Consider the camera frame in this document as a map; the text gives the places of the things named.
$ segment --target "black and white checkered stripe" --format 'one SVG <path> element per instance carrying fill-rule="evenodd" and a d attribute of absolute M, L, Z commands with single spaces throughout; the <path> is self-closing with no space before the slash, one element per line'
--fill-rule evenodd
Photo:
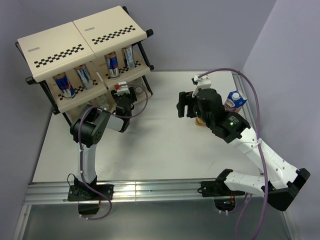
<path fill-rule="evenodd" d="M 97 80 L 94 79 L 93 84 L 98 85 Z M 78 94 L 80 92 L 83 92 L 84 90 L 87 90 L 84 86 L 79 86 L 78 88 L 73 88 L 73 89 L 74 89 L 75 94 Z M 62 94 L 59 94 L 58 97 L 59 97 L 60 101 L 65 98 L 65 96 L 63 96 Z"/>
<path fill-rule="evenodd" d="M 115 31 L 113 33 L 109 33 L 108 35 L 104 35 L 101 37 L 98 37 L 97 39 L 92 39 L 92 42 L 94 44 L 103 43 L 104 41 L 108 41 L 109 39 L 114 39 L 115 37 L 119 37 L 121 35 L 124 35 L 126 33 L 130 33 L 131 31 L 136 30 L 134 26 L 130 25 L 129 27 L 125 27 L 124 29 L 120 29 L 118 31 Z"/>
<path fill-rule="evenodd" d="M 139 61 L 135 61 L 134 65 L 135 66 L 141 66 L 141 63 Z M 129 69 L 126 66 L 124 66 L 123 68 L 119 68 L 119 73 L 120 74 L 123 74 L 123 73 L 128 72 L 128 71 L 129 71 Z M 108 74 L 106 74 L 106 77 L 108 79 L 111 79 L 111 77 Z"/>
<path fill-rule="evenodd" d="M 71 49 L 67 49 L 65 51 L 60 52 L 60 54 L 55 54 L 53 56 L 48 56 L 47 59 L 41 59 L 40 61 L 35 61 L 34 64 L 35 64 L 36 68 L 40 68 L 41 65 L 44 66 L 49 63 L 53 63 L 54 60 L 57 61 L 60 58 L 65 58 L 69 55 L 72 55 L 72 54 L 77 53 L 82 50 L 84 50 L 84 48 L 82 47 L 82 44 L 79 44 L 78 46 L 74 46 Z"/>

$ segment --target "blue carton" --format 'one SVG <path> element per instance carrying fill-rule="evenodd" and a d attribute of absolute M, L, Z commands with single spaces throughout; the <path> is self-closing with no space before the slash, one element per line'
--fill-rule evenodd
<path fill-rule="evenodd" d="M 231 91 L 224 103 L 224 109 L 229 112 L 238 113 L 246 101 L 247 98 L 241 91 Z"/>

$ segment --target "cable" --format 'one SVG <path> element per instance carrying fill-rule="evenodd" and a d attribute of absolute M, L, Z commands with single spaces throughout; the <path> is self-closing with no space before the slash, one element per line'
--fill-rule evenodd
<path fill-rule="evenodd" d="M 250 87 L 252 89 L 252 92 L 253 92 L 253 95 L 254 95 L 255 105 L 256 105 L 256 139 L 257 140 L 260 139 L 260 107 L 259 107 L 259 101 L 258 101 L 258 96 L 257 96 L 257 92 L 255 90 L 255 87 L 253 86 L 253 84 L 247 78 L 246 75 L 244 75 L 242 72 L 240 72 L 240 71 L 238 71 L 236 69 L 229 68 L 229 67 L 216 68 L 214 70 L 207 71 L 207 72 L 205 72 L 203 74 L 200 74 L 198 76 L 198 78 L 202 78 L 205 75 L 208 75 L 208 74 L 211 74 L 211 73 L 214 73 L 214 72 L 218 72 L 218 71 L 235 72 L 235 73 L 239 74 L 241 77 L 243 77 L 247 81 L 247 83 L 250 85 Z M 263 173 L 264 173 L 264 198 L 263 198 L 263 205 L 262 205 L 260 220 L 259 220 L 258 226 L 257 226 L 257 228 L 255 230 L 255 233 L 254 233 L 253 237 L 251 238 L 252 240 L 256 239 L 256 237 L 258 236 L 258 234 L 260 232 L 260 229 L 262 227 L 262 223 L 264 221 L 265 214 L 266 214 L 266 208 L 267 208 L 267 203 L 268 203 L 268 192 L 269 192 L 266 160 L 265 160 L 264 154 L 262 152 L 261 144 L 258 144 L 257 146 L 258 146 L 258 150 L 259 150 L 259 153 L 260 153 L 260 156 L 261 156 Z M 238 220 L 236 222 L 236 228 L 235 228 L 235 238 L 236 239 L 239 238 L 237 226 L 239 226 L 240 221 L 241 221 L 242 216 L 243 216 L 243 213 L 245 212 L 245 210 L 246 210 L 247 206 L 249 205 L 249 203 L 250 203 L 250 201 L 248 201 L 246 203 L 246 205 L 244 206 L 244 208 L 243 208 L 243 210 L 242 210 L 242 212 L 241 212 L 241 214 L 240 214 L 240 216 L 239 216 L 239 218 L 238 218 Z"/>
<path fill-rule="evenodd" d="M 147 93 L 147 91 L 146 91 L 142 86 L 140 86 L 140 85 L 138 85 L 138 84 L 135 84 L 135 83 L 126 83 L 126 84 L 121 84 L 121 85 L 119 85 L 119 86 L 121 87 L 121 86 L 125 86 L 125 85 L 137 86 L 137 87 L 142 88 L 142 90 L 144 91 L 144 93 L 145 93 L 145 95 L 146 95 L 145 105 L 144 105 L 143 109 L 142 109 L 139 113 L 137 113 L 136 115 L 133 115 L 133 116 L 130 116 L 130 117 L 117 116 L 117 115 L 115 115 L 115 116 L 118 117 L 118 118 L 134 118 L 134 117 L 140 115 L 140 114 L 145 110 L 145 108 L 147 107 L 147 103 L 148 103 L 148 93 Z M 94 193 L 98 194 L 99 196 L 105 198 L 105 199 L 109 202 L 110 207 L 109 207 L 108 212 L 107 212 L 105 215 L 103 215 L 103 216 L 100 216 L 100 217 L 87 217 L 87 216 L 81 215 L 81 217 L 84 218 L 84 219 L 87 219 L 87 220 L 100 220 L 100 219 L 103 219 L 103 218 L 105 218 L 105 217 L 107 217 L 107 216 L 109 215 L 109 213 L 110 213 L 111 210 L 112 210 L 112 203 L 111 203 L 111 200 L 110 200 L 106 195 L 104 195 L 103 193 L 101 193 L 101 192 L 93 189 L 92 187 L 90 187 L 90 186 L 87 184 L 86 179 L 85 179 L 85 176 L 84 176 L 84 155 L 83 155 L 84 148 L 83 148 L 82 143 L 81 143 L 81 129 L 82 129 L 82 125 L 83 125 L 86 117 L 88 116 L 88 114 L 90 113 L 90 111 L 91 111 L 92 109 L 100 109 L 100 110 L 103 110 L 101 107 L 91 106 L 91 107 L 89 107 L 89 108 L 84 112 L 84 114 L 83 114 L 83 116 L 82 116 L 82 118 L 81 118 L 81 120 L 80 120 L 79 129 L 78 129 L 78 141 L 79 141 L 79 147 L 80 147 L 80 175 L 81 175 L 81 179 L 82 179 L 83 184 L 84 184 L 89 190 L 91 190 L 92 192 L 94 192 Z"/>
<path fill-rule="evenodd" d="M 121 119 L 132 119 L 138 115 L 140 115 L 147 107 L 147 104 L 148 104 L 148 93 L 147 91 L 145 90 L 145 88 L 139 84 L 135 84 L 135 83 L 124 83 L 124 84 L 120 84 L 119 87 L 122 87 L 122 86 L 135 86 L 135 87 L 139 87 L 139 88 L 142 88 L 142 90 L 144 91 L 145 93 L 145 96 L 146 96 L 146 99 L 145 99 L 145 104 L 144 104 L 144 107 L 142 108 L 142 110 L 140 112 L 138 112 L 137 114 L 133 115 L 133 116 L 118 116 L 118 115 L 115 115 L 117 118 L 121 118 Z"/>
<path fill-rule="evenodd" d="M 82 179 L 83 184 L 89 190 L 91 190 L 92 192 L 94 192 L 94 193 L 98 194 L 99 196 L 103 197 L 104 199 L 106 199 L 109 202 L 110 207 L 109 207 L 108 212 L 103 216 L 100 216 L 100 217 L 87 217 L 87 216 L 81 215 L 81 217 L 86 219 L 86 220 L 100 220 L 100 219 L 104 219 L 106 216 L 109 215 L 109 213 L 111 212 L 111 209 L 112 209 L 112 203 L 111 203 L 111 200 L 106 195 L 104 195 L 103 193 L 93 189 L 92 187 L 90 187 L 87 184 L 85 176 L 84 176 L 84 154 L 83 154 L 84 148 L 83 148 L 82 143 L 81 143 L 81 128 L 82 128 L 82 125 L 84 123 L 84 120 L 86 119 L 86 117 L 88 116 L 88 114 L 90 113 L 90 111 L 92 109 L 101 109 L 101 110 L 103 110 L 102 108 L 100 108 L 98 106 L 91 106 L 84 112 L 84 114 L 83 114 L 83 116 L 81 118 L 81 121 L 80 121 L 80 124 L 79 124 L 79 129 L 78 129 L 78 141 L 79 141 L 79 146 L 80 146 L 80 175 L 81 175 L 81 179 Z"/>
<path fill-rule="evenodd" d="M 70 175 L 73 175 L 74 178 L 76 178 L 76 176 L 73 173 L 69 173 L 68 177 L 66 178 L 66 181 L 68 182 L 68 184 L 69 184 L 69 186 L 71 188 L 71 185 L 70 185 L 70 182 L 69 182 Z"/>

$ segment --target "blue and silver can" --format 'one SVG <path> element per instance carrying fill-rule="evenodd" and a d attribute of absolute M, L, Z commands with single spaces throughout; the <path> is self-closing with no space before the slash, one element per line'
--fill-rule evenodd
<path fill-rule="evenodd" d="M 124 64 L 128 69 L 134 69 L 136 67 L 132 45 L 122 48 L 122 56 Z"/>
<path fill-rule="evenodd" d="M 72 99 L 76 95 L 65 72 L 55 75 L 53 79 L 66 99 Z"/>
<path fill-rule="evenodd" d="M 120 76 L 119 72 L 119 66 L 118 66 L 118 60 L 117 60 L 117 54 L 116 52 L 111 52 L 107 55 L 104 55 L 104 59 L 106 62 L 106 65 L 108 67 L 108 75 L 112 79 L 117 79 Z"/>
<path fill-rule="evenodd" d="M 86 89 L 91 89 L 94 86 L 94 81 L 92 80 L 90 72 L 85 64 L 75 67 L 74 70 Z"/>

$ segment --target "white table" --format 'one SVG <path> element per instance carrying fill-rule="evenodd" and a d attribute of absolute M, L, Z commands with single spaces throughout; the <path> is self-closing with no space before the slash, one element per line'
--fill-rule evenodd
<path fill-rule="evenodd" d="M 130 120 L 126 132 L 106 129 L 97 145 L 98 181 L 135 181 L 215 178 L 224 169 L 259 175 L 242 153 L 195 119 L 178 118 L 179 92 L 193 91 L 191 78 L 201 72 L 152 72 L 153 90 L 145 111 Z M 236 90 L 231 72 L 210 74 L 212 88 L 223 102 Z M 144 102 L 136 106 L 136 113 Z M 78 166 L 76 143 L 61 114 L 52 115 L 33 177 L 34 183 L 65 182 Z"/>

